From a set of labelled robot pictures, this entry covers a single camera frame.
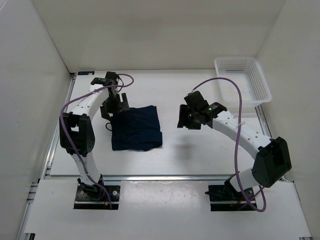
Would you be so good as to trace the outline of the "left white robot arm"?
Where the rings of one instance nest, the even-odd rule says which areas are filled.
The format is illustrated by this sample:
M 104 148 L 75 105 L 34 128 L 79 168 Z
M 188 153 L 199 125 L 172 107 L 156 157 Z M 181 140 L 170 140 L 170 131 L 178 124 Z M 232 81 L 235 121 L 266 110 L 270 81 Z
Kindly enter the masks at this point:
M 106 194 L 102 174 L 96 167 L 93 156 L 95 134 L 92 119 L 97 112 L 105 120 L 115 113 L 127 111 L 129 104 L 121 89 L 127 87 L 123 74 L 108 71 L 105 77 L 95 77 L 88 92 L 66 103 L 59 116 L 60 146 L 74 160 L 80 174 L 78 181 L 82 191 L 93 200 Z

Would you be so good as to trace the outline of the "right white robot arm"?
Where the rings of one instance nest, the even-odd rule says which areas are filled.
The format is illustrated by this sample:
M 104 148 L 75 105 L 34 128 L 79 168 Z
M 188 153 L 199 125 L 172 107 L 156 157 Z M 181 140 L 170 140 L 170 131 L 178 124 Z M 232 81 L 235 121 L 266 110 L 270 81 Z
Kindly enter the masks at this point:
M 225 181 L 224 193 L 230 200 L 238 199 L 248 188 L 270 188 L 292 169 L 288 144 L 283 138 L 273 139 L 240 124 L 225 106 L 218 102 L 208 104 L 199 91 L 184 100 L 179 108 L 178 128 L 199 130 L 208 126 L 237 142 L 254 160 L 251 168 Z

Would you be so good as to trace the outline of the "navy blue shorts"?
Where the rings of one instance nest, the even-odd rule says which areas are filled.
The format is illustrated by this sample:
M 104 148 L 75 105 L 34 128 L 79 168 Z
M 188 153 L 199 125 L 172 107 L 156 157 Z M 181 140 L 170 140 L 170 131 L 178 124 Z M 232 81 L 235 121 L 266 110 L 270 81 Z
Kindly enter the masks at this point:
M 114 113 L 110 120 L 113 151 L 149 151 L 163 145 L 157 107 L 131 107 Z

